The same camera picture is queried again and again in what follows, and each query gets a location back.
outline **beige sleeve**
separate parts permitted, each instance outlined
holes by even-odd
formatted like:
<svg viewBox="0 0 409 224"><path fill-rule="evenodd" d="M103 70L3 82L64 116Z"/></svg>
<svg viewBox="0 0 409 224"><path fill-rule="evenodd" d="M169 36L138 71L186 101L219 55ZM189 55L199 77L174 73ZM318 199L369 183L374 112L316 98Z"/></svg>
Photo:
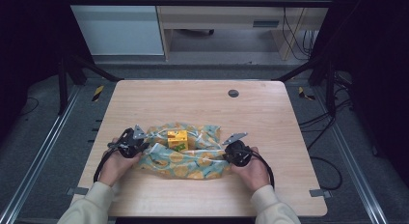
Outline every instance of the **beige sleeve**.
<svg viewBox="0 0 409 224"><path fill-rule="evenodd" d="M300 223L294 210L277 198L271 185L257 190L253 194L251 202L257 211L256 224Z"/></svg>
<svg viewBox="0 0 409 224"><path fill-rule="evenodd" d="M114 191L110 186L95 182L84 198L71 204L58 223L107 223L113 199Z"/></svg>

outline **patterned plastic bag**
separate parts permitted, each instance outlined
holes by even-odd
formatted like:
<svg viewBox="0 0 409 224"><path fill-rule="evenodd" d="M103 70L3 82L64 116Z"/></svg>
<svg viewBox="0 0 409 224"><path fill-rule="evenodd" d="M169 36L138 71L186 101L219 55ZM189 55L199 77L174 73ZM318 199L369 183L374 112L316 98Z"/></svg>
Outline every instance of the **patterned plastic bag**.
<svg viewBox="0 0 409 224"><path fill-rule="evenodd" d="M178 152L168 146L168 131L186 130L188 150ZM184 123L153 126L147 131L147 148L138 163L139 168L182 179L217 179L230 171L230 164L218 144L219 126L194 127Z"/></svg>

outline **wooden table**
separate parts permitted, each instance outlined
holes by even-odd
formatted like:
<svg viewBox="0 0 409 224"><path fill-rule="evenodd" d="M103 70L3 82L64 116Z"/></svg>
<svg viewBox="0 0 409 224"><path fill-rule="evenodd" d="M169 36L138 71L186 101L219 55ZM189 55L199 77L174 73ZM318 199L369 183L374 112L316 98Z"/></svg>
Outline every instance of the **wooden table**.
<svg viewBox="0 0 409 224"><path fill-rule="evenodd" d="M229 90L237 90L232 98ZM259 147L272 168L278 197L300 216L327 212L286 87L277 81L125 80L118 83L85 166L79 187L90 188L107 143L138 124L147 130L172 122L218 125L221 142L248 132L242 141ZM252 193L235 174L209 181L166 179L131 169L114 186L111 216L255 216Z"/></svg>

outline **gray floor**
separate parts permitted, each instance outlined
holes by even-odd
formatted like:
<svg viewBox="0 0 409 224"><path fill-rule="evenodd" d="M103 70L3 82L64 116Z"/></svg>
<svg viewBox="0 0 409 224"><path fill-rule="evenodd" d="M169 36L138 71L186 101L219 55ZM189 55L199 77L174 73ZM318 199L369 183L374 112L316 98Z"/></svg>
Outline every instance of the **gray floor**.
<svg viewBox="0 0 409 224"><path fill-rule="evenodd" d="M168 62L156 59L129 64L115 59L117 62L105 61L105 59L100 66L125 78L269 80L295 69L304 62L296 59L281 61L276 47L271 44L272 41L269 33L264 31L216 30L214 36L177 31ZM65 194L66 190L69 186L76 186L81 176L100 120L103 119L115 88L115 83L108 82L88 70L86 73L90 77L86 85L72 88L73 91L79 90L77 102L72 107L68 120L58 135L39 177L18 213L17 223L53 223L69 206L71 197ZM306 71L286 83L299 123L325 112L322 108L322 100L309 100L300 98L298 95L300 86L305 89L307 95L320 98L323 93L321 87L309 87L306 80L309 73ZM57 119L59 105L57 85L57 77L53 76L30 88L29 96L37 99L39 105L15 122L14 131L1 146L0 208L2 210L13 198L48 131ZM104 90L98 102L94 102L92 97L99 85L104 85ZM340 103L348 99L348 94L342 91L338 97L337 103ZM30 111L36 107L36 101L31 98L27 100L23 111ZM314 126L302 128L306 131L303 132L306 145L312 143L319 133L308 130L323 129L327 122L328 120L323 120ZM334 135L336 128L341 130L348 149L362 169L388 223L409 223L407 187L401 182L387 159L372 155L367 135L353 109L349 107L338 112L336 124L326 131L310 150L311 155L323 157L337 166L343 176L343 184L339 189L331 192L332 197L326 199L328 213L325 216L301 217L301 221L303 223L384 223L370 219L362 194L353 180L354 176L347 162L342 158L340 141ZM321 185L337 184L338 176L328 164L313 160L313 165ZM134 223L161 221L170 223L170 220L147 218L134 221Z"/></svg>

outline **wire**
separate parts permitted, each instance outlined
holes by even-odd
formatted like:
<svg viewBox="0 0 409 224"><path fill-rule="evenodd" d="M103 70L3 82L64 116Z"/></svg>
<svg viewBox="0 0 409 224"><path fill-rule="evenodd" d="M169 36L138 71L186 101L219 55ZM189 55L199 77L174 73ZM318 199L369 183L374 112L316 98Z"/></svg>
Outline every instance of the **wire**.
<svg viewBox="0 0 409 224"><path fill-rule="evenodd" d="M350 89L351 89L352 83L346 80L345 78L343 78L342 76L340 76L337 72L335 73L335 77L336 77L335 84L340 87L336 91L336 94L338 91L341 91L342 89L344 89L348 93L349 97L351 98Z"/></svg>
<svg viewBox="0 0 409 224"><path fill-rule="evenodd" d="M297 22L297 25L296 25L297 27L298 27L298 25L300 24L300 21L301 21L301 16L298 18L298 22ZM294 50L293 50L292 47L291 47L291 44L289 43L288 39L286 38L286 33L285 33L285 29L284 29L285 24L286 24L286 26L288 27L289 32L290 32L291 35L292 35L292 38L294 39L295 43L297 44L298 49L300 49L300 51L301 51L301 53L302 53L303 55L305 55L305 56L308 57L307 59L298 58L298 57L295 55ZM310 54L304 52L303 49L301 49L300 44L298 43L298 41L297 41L297 39L296 39L296 37L295 37L294 32L292 31L291 27L289 26L288 20L286 19L286 7L283 7L283 26L282 26L282 32L283 32L283 37L284 37L284 39L286 40L286 43L288 44L288 47L289 47L289 49L291 50L292 55L293 55L297 60L309 60L309 59L310 59Z"/></svg>
<svg viewBox="0 0 409 224"><path fill-rule="evenodd" d="M320 132L323 131L324 129L320 129L320 130L301 130L301 132L303 133L308 133L308 132Z"/></svg>
<svg viewBox="0 0 409 224"><path fill-rule="evenodd" d="M237 152L237 153L249 154L249 155L254 156L255 158L259 159L264 164L265 168L267 169L268 176L270 177L271 186L273 186L273 188L275 188L273 170L268 165L267 161L265 161L259 153L255 152L255 151L253 151L251 149L247 150L247 151L246 150L234 150L234 151Z"/></svg>
<svg viewBox="0 0 409 224"><path fill-rule="evenodd" d="M109 156L111 156L112 153L114 153L115 151L117 151L118 149L111 149L110 151L108 151L103 157L102 160L99 162L98 167L96 168L95 174L94 174L94 182L98 181L99 178L99 174L102 170L103 165L105 164L105 162L108 160Z"/></svg>
<svg viewBox="0 0 409 224"><path fill-rule="evenodd" d="M309 47L306 47L307 34L309 34L309 36L310 36ZM311 58L311 54L313 52L314 37L315 37L315 30L311 30L311 31L306 30L306 31L304 31L303 49L304 49L304 52L306 52L308 54L309 59Z"/></svg>
<svg viewBox="0 0 409 224"><path fill-rule="evenodd" d="M338 104L338 105L336 106L336 108L339 109L339 111L341 111L344 107L346 107L346 106L349 105L349 102L350 102L350 101L351 101L351 99L346 99L346 100L344 100L343 102L341 102L340 104ZM312 119L309 120L309 121L306 121L306 122L304 122L304 123L300 123L300 124L298 124L298 125L300 126L300 128L305 128L305 127L308 127L308 126L312 126L312 125L314 125L314 124L316 124L316 123L318 123L318 122L324 120L324 119L327 118L328 116L329 116L329 112L325 112L325 113L322 114L322 115L319 115L319 116L317 116L317 117L315 117L315 118L312 118Z"/></svg>
<svg viewBox="0 0 409 224"><path fill-rule="evenodd" d="M341 173L341 171L337 168L337 166L336 166L335 164L333 164L332 162L330 162L330 161L327 160L327 159L324 159L324 158L321 158L321 157L317 157L317 156L310 156L310 159L320 160L320 161L323 161L323 162L329 164L332 168L334 168L334 169L337 171L338 176L339 176L339 178L340 178L340 180L338 181L338 183L337 183L336 186L334 186L334 187L328 187L328 186L323 186L323 185L320 184L319 186L320 186L321 188L327 189L327 190L337 190L337 189L339 189L339 188L341 187L341 185L342 185L342 183L343 183L342 173Z"/></svg>
<svg viewBox="0 0 409 224"><path fill-rule="evenodd" d="M348 90L348 88L346 88L346 87L339 88L339 89L337 89L337 90L334 92L334 95L336 96L338 92L340 92L340 91L347 91L347 90Z"/></svg>
<svg viewBox="0 0 409 224"><path fill-rule="evenodd" d="M291 53L292 53L292 55L295 57L295 59L297 59L297 60L309 60L308 58L307 58L307 59L305 59L305 58L298 58L297 55L295 55L294 50L293 50L292 47L291 47L291 44L289 43L288 39L286 38L286 33L285 33L285 30L284 30L285 24L287 24L287 26L288 26L288 28L289 28L289 31L291 32L291 35L293 36L295 42L296 42L297 45L298 45L298 48L300 48L300 46L299 46L299 44L298 44L298 41L295 39L295 35L294 35L294 33L292 32L291 27L289 27L289 24L288 24L288 22L287 22L287 20L286 20L286 7L283 7L283 11L284 11L284 17L283 17L283 22L284 22L284 24L283 24L282 32L283 32L284 40L286 40L286 43L288 44L289 50L291 50Z"/></svg>
<svg viewBox="0 0 409 224"><path fill-rule="evenodd" d="M28 97L27 98L27 100L28 99L32 99L32 100L34 100L35 102L36 102L36 105L34 106L34 108L32 108L31 110L29 110L29 111L27 111L27 112L24 112L24 113L21 113L21 114L19 114L19 116L24 116L24 115L27 115L27 114L29 114L29 113L31 113L31 112L33 112L38 106L39 106L39 104L40 104L40 102L39 102L39 100L38 99L36 99L36 98L31 98L31 97Z"/></svg>
<svg viewBox="0 0 409 224"><path fill-rule="evenodd" d="M311 149L311 147L313 146L313 144L315 144L315 142L325 133L325 131L334 124L335 122L335 117L331 118L330 122L328 122L328 125L318 134L318 136L315 137L315 139L313 140L313 142L307 147L307 151L309 151Z"/></svg>

